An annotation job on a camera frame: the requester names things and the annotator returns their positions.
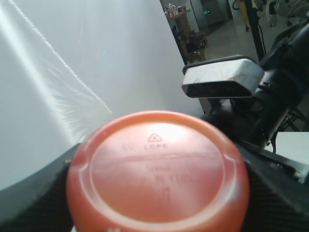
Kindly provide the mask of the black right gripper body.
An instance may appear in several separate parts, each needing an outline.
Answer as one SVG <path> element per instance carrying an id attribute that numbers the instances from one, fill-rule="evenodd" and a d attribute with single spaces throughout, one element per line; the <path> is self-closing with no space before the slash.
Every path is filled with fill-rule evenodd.
<path id="1" fill-rule="evenodd" d="M 211 111 L 201 119 L 215 126 L 233 142 L 246 141 L 259 147 L 269 143 L 271 135 L 263 123 L 271 97 L 235 98 L 223 103 L 214 99 L 210 103 Z"/>

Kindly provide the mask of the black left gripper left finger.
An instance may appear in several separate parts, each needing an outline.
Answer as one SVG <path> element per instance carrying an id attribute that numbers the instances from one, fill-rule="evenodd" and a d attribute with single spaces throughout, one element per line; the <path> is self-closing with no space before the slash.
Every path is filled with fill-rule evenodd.
<path id="1" fill-rule="evenodd" d="M 74 145 L 56 160 L 0 192 L 2 232 L 70 232 L 66 178 Z"/>

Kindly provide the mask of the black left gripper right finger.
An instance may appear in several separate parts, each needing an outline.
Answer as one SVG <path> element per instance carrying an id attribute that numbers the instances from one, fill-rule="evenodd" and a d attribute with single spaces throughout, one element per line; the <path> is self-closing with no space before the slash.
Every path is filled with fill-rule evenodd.
<path id="1" fill-rule="evenodd" d="M 270 166 L 267 150 L 238 145 L 250 182 L 250 200 L 243 232 L 307 232 L 309 187 Z"/>

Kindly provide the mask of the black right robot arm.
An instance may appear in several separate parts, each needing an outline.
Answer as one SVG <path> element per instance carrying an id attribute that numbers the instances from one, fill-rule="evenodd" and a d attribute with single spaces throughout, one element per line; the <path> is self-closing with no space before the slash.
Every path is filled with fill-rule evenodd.
<path id="1" fill-rule="evenodd" d="M 277 45 L 261 61 L 265 75 L 251 98 L 230 100 L 202 119 L 233 142 L 266 147 L 290 109 L 309 92 L 309 25 Z"/>

